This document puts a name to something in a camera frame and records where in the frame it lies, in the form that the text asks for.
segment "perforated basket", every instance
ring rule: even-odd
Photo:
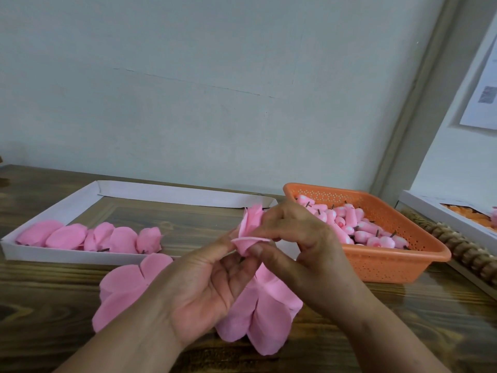
[[[295,201],[299,194],[329,208],[347,203],[360,207],[365,217],[409,242],[410,250],[385,249],[368,246],[342,245],[355,272],[364,282],[413,282],[431,262],[448,262],[450,250],[437,238],[394,210],[376,196],[365,192],[287,183],[283,186],[287,198]]]

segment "wood grain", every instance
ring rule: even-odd
[[[8,183],[0,188],[0,235],[97,179],[137,181],[19,166],[0,168],[0,182]],[[168,227],[177,233],[170,244],[180,247],[201,244],[239,219],[236,212],[201,216],[192,210],[140,209],[119,205],[106,217],[134,227],[170,223]],[[222,226],[212,223],[216,217],[225,218]],[[211,224],[202,229],[198,227],[202,222]],[[98,283],[110,269],[0,261],[0,371],[50,372],[91,338],[90,320],[99,305]],[[497,371],[497,302],[448,265],[432,264],[412,284],[368,286],[453,372]],[[247,338],[228,344],[211,331],[183,352],[173,371],[360,370],[344,334],[304,307],[288,342],[274,356],[260,356]]]

